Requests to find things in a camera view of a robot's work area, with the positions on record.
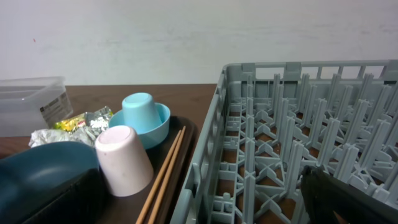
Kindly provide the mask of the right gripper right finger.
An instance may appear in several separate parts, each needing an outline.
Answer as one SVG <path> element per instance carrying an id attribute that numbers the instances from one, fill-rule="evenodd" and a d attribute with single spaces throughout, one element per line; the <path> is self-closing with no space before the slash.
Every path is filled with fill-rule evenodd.
<path id="1" fill-rule="evenodd" d="M 305 210 L 311 223 L 397 224 L 397 210 L 364 192 L 326 174 L 321 168 L 305 166 L 300 184 Z"/>

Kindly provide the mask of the grey dishwasher rack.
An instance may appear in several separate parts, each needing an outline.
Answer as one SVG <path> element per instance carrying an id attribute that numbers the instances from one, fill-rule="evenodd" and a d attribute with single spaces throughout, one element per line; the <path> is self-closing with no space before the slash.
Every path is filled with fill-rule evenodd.
<path id="1" fill-rule="evenodd" d="M 307 223 L 305 166 L 397 209 L 396 60 L 225 65 L 170 221 Z"/>

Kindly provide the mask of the crumpled silver foil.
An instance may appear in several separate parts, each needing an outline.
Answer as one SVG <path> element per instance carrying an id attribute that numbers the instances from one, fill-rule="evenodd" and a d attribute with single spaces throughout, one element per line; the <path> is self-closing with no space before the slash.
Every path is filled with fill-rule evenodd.
<path id="1" fill-rule="evenodd" d="M 95 112 L 86 112 L 84 114 L 85 131 L 88 131 L 95 137 L 99 136 L 103 131 L 109 128 L 109 120 L 112 117 L 113 112 L 108 106 L 105 106 Z"/>

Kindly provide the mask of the pink cup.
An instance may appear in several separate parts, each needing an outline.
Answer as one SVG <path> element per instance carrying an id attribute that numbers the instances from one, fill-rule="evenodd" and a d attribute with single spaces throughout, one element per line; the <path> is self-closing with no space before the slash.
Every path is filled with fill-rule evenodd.
<path id="1" fill-rule="evenodd" d="M 144 190 L 152 181 L 154 169 L 136 131 L 114 126 L 95 141 L 96 155 L 110 193 L 127 197 Z"/>

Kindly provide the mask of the light blue small bowl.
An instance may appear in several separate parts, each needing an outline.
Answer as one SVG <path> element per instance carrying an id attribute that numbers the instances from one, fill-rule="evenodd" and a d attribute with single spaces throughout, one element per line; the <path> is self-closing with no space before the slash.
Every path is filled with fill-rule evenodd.
<path id="1" fill-rule="evenodd" d="M 162 124 L 148 132 L 137 133 L 145 150 L 152 149 L 153 147 L 159 145 L 169 133 L 171 117 L 170 109 L 162 103 L 155 103 L 155 106 L 157 112 L 159 113 Z M 110 128 L 120 125 L 126 126 L 122 110 L 115 113 L 108 123 Z"/>

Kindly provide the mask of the clear plastic container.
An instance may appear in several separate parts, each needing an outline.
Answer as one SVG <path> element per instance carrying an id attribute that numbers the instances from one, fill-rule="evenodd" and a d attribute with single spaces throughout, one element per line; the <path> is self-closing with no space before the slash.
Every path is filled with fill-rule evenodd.
<path id="1" fill-rule="evenodd" d="M 63 77 L 1 80 L 1 136 L 30 136 L 73 113 Z"/>

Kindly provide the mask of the right wooden chopstick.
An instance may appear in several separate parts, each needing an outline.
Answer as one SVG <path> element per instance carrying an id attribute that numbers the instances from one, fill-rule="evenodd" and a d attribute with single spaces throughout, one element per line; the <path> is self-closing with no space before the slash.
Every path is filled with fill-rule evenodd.
<path id="1" fill-rule="evenodd" d="M 178 156 L 181 144 L 182 144 L 182 140 L 183 140 L 183 137 L 184 137 L 184 134 L 185 134 L 185 130 L 186 130 L 186 127 L 184 126 L 183 129 L 181 130 L 179 136 L 178 136 L 178 141 L 177 141 L 176 146 L 174 147 L 173 156 L 172 156 L 172 158 L 171 158 L 171 160 L 169 162 L 169 166 L 168 166 L 167 171 L 165 173 L 165 176 L 164 176 L 164 179 L 163 179 L 163 182 L 162 182 L 162 186 L 161 186 L 161 188 L 159 190 L 159 193 L 157 195 L 154 207 L 153 207 L 151 215 L 149 217 L 148 224 L 154 224 L 154 222 L 155 222 L 155 219 L 156 219 L 156 216 L 157 216 L 157 212 L 159 211 L 159 208 L 160 208 L 161 203 L 163 201 L 163 198 L 164 198 L 164 195 L 165 195 L 165 190 L 167 189 L 170 177 L 172 175 L 172 171 L 174 169 L 175 161 L 177 159 L 177 156 Z"/>

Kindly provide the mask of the dark blue bowl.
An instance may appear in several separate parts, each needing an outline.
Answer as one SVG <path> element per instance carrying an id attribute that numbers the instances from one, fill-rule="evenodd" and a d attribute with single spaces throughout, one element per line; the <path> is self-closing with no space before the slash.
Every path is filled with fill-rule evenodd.
<path id="1" fill-rule="evenodd" d="M 1 223 L 22 223 L 28 200 L 90 170 L 95 150 L 77 142 L 45 144 L 1 160 Z"/>

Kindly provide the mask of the wooden chopstick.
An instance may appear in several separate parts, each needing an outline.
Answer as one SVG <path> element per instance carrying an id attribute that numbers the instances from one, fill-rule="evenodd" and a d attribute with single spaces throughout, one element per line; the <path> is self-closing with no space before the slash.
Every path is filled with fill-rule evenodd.
<path id="1" fill-rule="evenodd" d="M 184 126 L 183 129 L 181 130 L 179 136 L 178 136 L 178 141 L 177 141 L 176 146 L 174 147 L 173 156 L 172 156 L 172 158 L 171 158 L 171 160 L 169 162 L 169 166 L 168 166 L 167 171 L 165 173 L 165 176 L 164 176 L 164 179 L 163 179 L 163 182 L 162 182 L 162 186 L 161 186 L 161 188 L 159 190 L 159 193 L 157 195 L 154 207 L 153 207 L 151 215 L 149 217 L 148 224 L 154 224 L 154 222 L 155 222 L 155 219 L 156 219 L 156 216 L 157 216 L 157 212 L 159 211 L 159 208 L 160 208 L 161 203 L 163 201 L 163 198 L 164 198 L 164 195 L 165 195 L 165 190 L 167 189 L 170 177 L 172 175 L 172 171 L 174 169 L 175 161 L 177 159 L 177 156 L 178 156 L 181 144 L 182 144 L 182 140 L 183 140 L 183 137 L 184 137 L 184 134 L 185 134 L 185 130 L 186 130 L 186 127 Z"/>
<path id="2" fill-rule="evenodd" d="M 155 193 L 156 193 L 157 188 L 158 188 L 158 186 L 160 184 L 160 181 L 162 180 L 162 178 L 164 176 L 165 170 L 168 167 L 169 162 L 170 162 L 170 160 L 172 158 L 172 155 L 174 153 L 174 149 L 175 149 L 175 147 L 176 147 L 176 145 L 178 143 L 178 140 L 180 139 L 181 132 L 182 132 L 181 130 L 178 132 L 177 136 L 175 137 L 175 139 L 174 139 L 174 141 L 172 143 L 172 146 L 169 149 L 169 152 L 168 152 L 168 154 L 167 154 L 167 156 L 165 158 L 165 161 L 163 162 L 162 167 L 160 168 L 160 171 L 159 171 L 159 173 L 158 173 L 158 175 L 157 175 L 157 177 L 156 177 L 156 179 L 155 179 L 155 181 L 153 183 L 153 186 L 152 186 L 152 188 L 151 188 L 151 190 L 150 190 L 150 192 L 148 194 L 148 197 L 147 197 L 147 199 L 145 201 L 145 204 L 144 204 L 144 206 L 143 206 L 143 208 L 142 208 L 142 210 L 141 210 L 141 212 L 139 214 L 139 217 L 137 218 L 136 224 L 141 224 L 145 220 L 146 214 L 147 214 L 147 212 L 150 209 L 150 205 L 151 205 L 152 200 L 153 200 L 153 198 L 155 196 Z"/>

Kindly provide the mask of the crumpled white tissue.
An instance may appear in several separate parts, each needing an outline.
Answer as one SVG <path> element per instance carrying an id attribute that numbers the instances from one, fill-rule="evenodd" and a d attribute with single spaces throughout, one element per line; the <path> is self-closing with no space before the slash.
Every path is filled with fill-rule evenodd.
<path id="1" fill-rule="evenodd" d="M 31 134 L 29 146 L 36 147 L 54 142 L 73 141 L 94 146 L 96 136 L 88 128 L 79 128 L 73 133 L 61 129 L 40 129 Z"/>

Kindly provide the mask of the brown serving tray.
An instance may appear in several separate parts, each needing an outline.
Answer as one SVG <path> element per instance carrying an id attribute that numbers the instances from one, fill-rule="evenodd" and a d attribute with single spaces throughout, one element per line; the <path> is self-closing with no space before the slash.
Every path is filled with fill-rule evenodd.
<path id="1" fill-rule="evenodd" d="M 190 159 L 193 154 L 195 139 L 197 137 L 197 127 L 194 122 L 181 116 L 171 116 L 169 133 L 165 140 L 156 147 L 147 150 L 147 155 L 154 168 L 154 177 L 160 171 L 164 159 L 177 133 L 185 129 L 180 150 L 176 158 L 173 171 L 171 172 L 168 186 L 165 189 L 164 198 L 158 210 L 155 222 L 169 223 L 180 194 Z M 135 223 L 146 198 L 152 188 L 151 182 L 144 190 L 128 196 L 115 197 L 107 195 L 105 208 L 102 215 L 97 219 L 97 223 Z"/>

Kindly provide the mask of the light blue cup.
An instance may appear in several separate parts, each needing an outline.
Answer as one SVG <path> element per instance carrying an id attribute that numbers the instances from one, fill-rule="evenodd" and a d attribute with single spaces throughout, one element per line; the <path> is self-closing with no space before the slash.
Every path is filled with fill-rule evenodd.
<path id="1" fill-rule="evenodd" d="M 134 93 L 122 101 L 123 117 L 126 126 L 138 134 L 146 133 L 162 124 L 152 95 L 144 92 Z"/>

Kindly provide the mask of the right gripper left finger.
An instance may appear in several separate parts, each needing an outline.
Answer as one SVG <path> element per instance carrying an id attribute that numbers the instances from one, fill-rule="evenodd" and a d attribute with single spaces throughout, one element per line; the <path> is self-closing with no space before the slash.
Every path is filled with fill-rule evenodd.
<path id="1" fill-rule="evenodd" d="M 22 223 L 95 223 L 103 211 L 103 180 L 90 169 L 26 203 Z"/>

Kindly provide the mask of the left wooden chopstick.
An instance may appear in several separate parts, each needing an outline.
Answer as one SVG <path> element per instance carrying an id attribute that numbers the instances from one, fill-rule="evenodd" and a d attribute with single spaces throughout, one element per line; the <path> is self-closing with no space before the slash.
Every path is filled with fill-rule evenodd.
<path id="1" fill-rule="evenodd" d="M 174 139 L 174 141 L 172 143 L 172 146 L 169 149 L 169 152 L 168 152 L 168 154 L 167 154 L 167 156 L 165 158 L 165 161 L 163 162 L 162 167 L 160 168 L 160 171 L 159 171 L 159 173 L 158 173 L 158 175 L 157 175 L 157 177 L 156 177 L 156 179 L 155 179 L 155 181 L 153 183 L 153 186 L 152 186 L 152 188 L 151 188 L 151 190 L 150 190 L 150 192 L 148 194 L 148 197 L 147 197 L 147 199 L 145 201 L 145 204 L 144 204 L 144 206 L 143 206 L 143 208 L 142 208 L 142 210 L 141 210 L 141 212 L 139 214 L 139 217 L 137 218 L 136 224 L 141 224 L 145 220 L 146 214 L 147 214 L 147 212 L 150 209 L 150 205 L 151 205 L 152 200 L 153 200 L 153 198 L 155 196 L 155 193 L 156 193 L 157 188 L 158 188 L 158 186 L 160 184 L 160 181 L 162 180 L 162 178 L 164 176 L 165 170 L 168 167 L 169 162 L 170 162 L 170 160 L 172 158 L 172 155 L 174 153 L 174 149 L 175 149 L 175 147 L 176 147 L 176 145 L 178 143 L 178 140 L 180 139 L 181 132 L 182 132 L 181 130 L 178 132 L 177 136 L 175 137 L 175 139 Z"/>

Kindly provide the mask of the yellow green snack wrapper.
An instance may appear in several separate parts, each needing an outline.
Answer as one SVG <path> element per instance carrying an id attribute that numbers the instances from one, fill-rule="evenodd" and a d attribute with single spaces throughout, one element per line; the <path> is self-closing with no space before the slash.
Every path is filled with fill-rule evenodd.
<path id="1" fill-rule="evenodd" d="M 73 133 L 77 129 L 84 127 L 85 125 L 86 125 L 85 114 L 82 113 L 72 118 L 56 122 L 53 128 Z"/>

